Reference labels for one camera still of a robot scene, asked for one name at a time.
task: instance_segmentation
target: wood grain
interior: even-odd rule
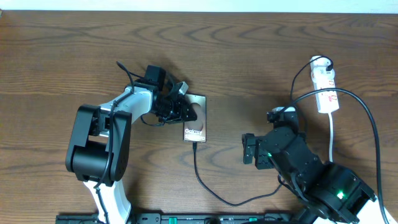
[[[336,83],[358,94],[377,122],[384,200],[398,217],[398,16],[171,12],[6,11],[0,19],[0,223],[53,223],[60,213],[96,210],[65,168],[77,108],[111,100],[128,82],[120,60],[143,75],[163,66],[206,95],[208,142],[199,144],[203,181],[231,202],[277,187],[276,171],[242,164],[241,135],[271,130],[266,111],[286,105],[292,77],[312,55],[335,63]],[[305,70],[295,96],[312,89]],[[335,161],[376,189],[374,141],[365,112],[339,95]],[[327,159],[328,119],[315,100],[308,143]],[[238,208],[213,198],[193,172],[182,125],[134,123],[124,176],[135,207],[168,213],[298,210],[285,189]]]

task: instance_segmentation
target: white power strip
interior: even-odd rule
[[[335,70],[327,71],[326,68],[331,64],[327,58],[320,58],[311,65],[311,78],[315,90],[324,88],[334,88],[335,86]],[[324,91],[315,95],[319,113],[331,113],[338,110],[338,100],[336,91]]]

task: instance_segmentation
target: white wall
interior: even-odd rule
[[[3,10],[398,13],[398,0],[1,0]]]

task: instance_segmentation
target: black bracket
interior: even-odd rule
[[[97,181],[103,175],[109,142],[105,144],[88,139],[90,135],[97,136],[100,131],[109,129],[109,115],[103,113],[99,106],[92,105],[80,106],[77,111],[65,164],[80,181]],[[131,113],[117,111],[113,118],[113,156],[109,173],[104,178],[108,187],[119,181],[126,170],[131,133]]]
[[[253,156],[255,158],[254,165],[257,169],[273,169],[269,155],[267,152],[260,150],[261,139],[255,137],[254,134],[247,133],[242,135],[243,144],[243,163],[251,164],[253,163]]]

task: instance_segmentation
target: phone screen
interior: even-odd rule
[[[187,121],[183,125],[183,140],[206,142],[206,97],[200,95],[186,94],[185,99],[192,105],[198,119]]]

